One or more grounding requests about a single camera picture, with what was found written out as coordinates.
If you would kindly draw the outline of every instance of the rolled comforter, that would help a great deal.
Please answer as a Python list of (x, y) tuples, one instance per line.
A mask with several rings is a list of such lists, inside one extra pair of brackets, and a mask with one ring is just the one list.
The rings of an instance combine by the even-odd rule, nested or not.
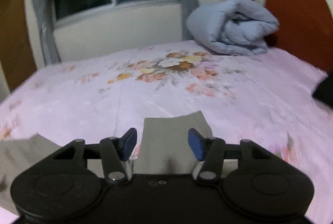
[(266, 53), (264, 36), (276, 32), (279, 21), (261, 4), (251, 0), (228, 0), (203, 5), (188, 20), (193, 37), (221, 54)]

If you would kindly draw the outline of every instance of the brown wooden headboard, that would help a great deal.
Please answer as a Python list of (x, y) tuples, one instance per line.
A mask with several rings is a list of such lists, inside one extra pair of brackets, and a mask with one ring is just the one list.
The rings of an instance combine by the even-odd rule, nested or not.
[(270, 46), (333, 71), (333, 19), (325, 0), (266, 0), (265, 7), (280, 22), (266, 38)]

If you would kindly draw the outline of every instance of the black object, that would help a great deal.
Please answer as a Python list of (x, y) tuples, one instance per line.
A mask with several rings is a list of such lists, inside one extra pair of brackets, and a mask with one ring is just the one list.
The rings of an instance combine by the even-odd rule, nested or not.
[(319, 83), (312, 97), (333, 108), (333, 72)]
[[(24, 224), (311, 223), (304, 217), (314, 195), (302, 172), (250, 140), (239, 145), (189, 131), (189, 145), (204, 163), (195, 175), (126, 172), (137, 139), (85, 145), (75, 140), (20, 174), (11, 196)], [(101, 158), (104, 179), (87, 170)], [(238, 169), (221, 179), (224, 159)]]

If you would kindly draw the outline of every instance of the bed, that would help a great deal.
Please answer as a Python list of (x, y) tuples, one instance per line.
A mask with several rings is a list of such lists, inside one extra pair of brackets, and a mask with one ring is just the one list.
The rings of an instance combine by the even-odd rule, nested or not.
[[(333, 111), (311, 97), (333, 70), (331, 12), (325, 0), (266, 0), (266, 7), (280, 21), (267, 54), (221, 56), (187, 41), (47, 67), (1, 104), (0, 137), (39, 133), (62, 146), (135, 127), (136, 158), (144, 118), (201, 110), (215, 136), (251, 139), (306, 173), (315, 186), (307, 217), (331, 223)], [(1, 215), (1, 223), (15, 218)]]

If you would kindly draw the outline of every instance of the white window frame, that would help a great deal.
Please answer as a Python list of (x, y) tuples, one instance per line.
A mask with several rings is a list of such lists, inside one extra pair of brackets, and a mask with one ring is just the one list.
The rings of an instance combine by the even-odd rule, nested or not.
[(75, 22), (79, 22), (86, 18), (95, 17), (97, 15), (106, 12), (116, 11), (128, 7), (149, 7), (149, 6), (168, 5), (168, 4), (180, 4), (180, 0), (133, 0), (130, 2), (123, 2), (120, 4), (117, 4), (117, 0), (112, 0), (111, 4), (106, 4), (99, 7), (94, 7), (91, 9), (80, 11), (78, 13), (63, 17), (61, 19), (56, 19), (55, 4), (53, 1), (52, 13), (53, 13), (54, 27), (60, 28)]

